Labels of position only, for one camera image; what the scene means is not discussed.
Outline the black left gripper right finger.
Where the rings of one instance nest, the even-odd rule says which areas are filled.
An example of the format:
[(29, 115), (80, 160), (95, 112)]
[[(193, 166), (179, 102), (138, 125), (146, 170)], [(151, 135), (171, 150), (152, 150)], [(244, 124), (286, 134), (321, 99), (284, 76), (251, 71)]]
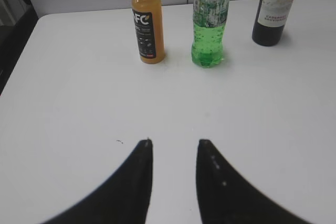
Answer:
[(202, 223), (306, 223), (252, 186), (206, 139), (197, 148), (196, 192)]

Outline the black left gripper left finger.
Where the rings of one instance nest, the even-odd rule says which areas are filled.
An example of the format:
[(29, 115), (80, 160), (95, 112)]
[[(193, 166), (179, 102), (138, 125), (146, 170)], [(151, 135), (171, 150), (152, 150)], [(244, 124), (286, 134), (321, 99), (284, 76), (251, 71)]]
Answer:
[(47, 223), (145, 223), (153, 184), (153, 144), (138, 142), (96, 190)]

